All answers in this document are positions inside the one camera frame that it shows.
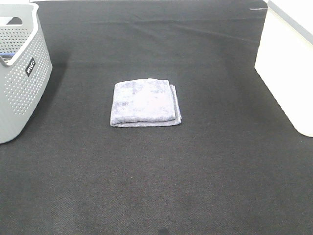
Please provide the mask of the lavender towel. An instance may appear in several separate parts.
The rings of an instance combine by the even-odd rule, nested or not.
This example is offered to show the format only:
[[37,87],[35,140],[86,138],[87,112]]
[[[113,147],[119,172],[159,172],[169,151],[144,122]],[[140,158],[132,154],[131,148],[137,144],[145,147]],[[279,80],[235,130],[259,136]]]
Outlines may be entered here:
[[168,80],[147,78],[115,84],[110,126],[163,127],[181,121],[176,87]]

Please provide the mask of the black table mat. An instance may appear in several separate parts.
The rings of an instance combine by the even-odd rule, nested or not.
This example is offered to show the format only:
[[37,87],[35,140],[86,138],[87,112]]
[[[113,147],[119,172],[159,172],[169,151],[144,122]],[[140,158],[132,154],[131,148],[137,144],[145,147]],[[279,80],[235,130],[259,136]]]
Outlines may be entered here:
[[[1,234],[312,234],[313,140],[254,68],[264,1],[38,5],[53,70],[0,147]],[[175,85],[180,125],[110,127],[141,78]]]

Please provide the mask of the white storage box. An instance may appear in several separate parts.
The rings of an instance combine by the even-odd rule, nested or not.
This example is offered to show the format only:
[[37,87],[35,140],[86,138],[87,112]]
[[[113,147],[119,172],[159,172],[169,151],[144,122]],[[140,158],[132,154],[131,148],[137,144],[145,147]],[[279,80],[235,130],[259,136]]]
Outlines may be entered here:
[[313,2],[269,0],[255,69],[294,128],[313,135]]

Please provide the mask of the grey perforated laundry basket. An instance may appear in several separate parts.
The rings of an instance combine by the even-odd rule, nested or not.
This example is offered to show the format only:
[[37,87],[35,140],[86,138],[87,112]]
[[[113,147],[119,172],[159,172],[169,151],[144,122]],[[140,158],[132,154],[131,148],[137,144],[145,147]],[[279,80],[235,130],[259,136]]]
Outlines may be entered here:
[[36,109],[49,81],[52,63],[38,17],[39,6],[28,0],[2,0],[0,16],[21,23],[0,27],[0,142],[17,137]]

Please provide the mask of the blue towel in basket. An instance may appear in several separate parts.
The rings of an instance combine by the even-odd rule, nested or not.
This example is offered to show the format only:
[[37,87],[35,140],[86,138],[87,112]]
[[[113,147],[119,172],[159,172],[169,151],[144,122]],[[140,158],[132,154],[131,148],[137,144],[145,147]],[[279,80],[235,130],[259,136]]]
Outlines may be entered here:
[[0,57],[2,57],[3,59],[7,59],[7,60],[10,60],[14,55],[15,53],[13,52],[1,52],[0,53]]

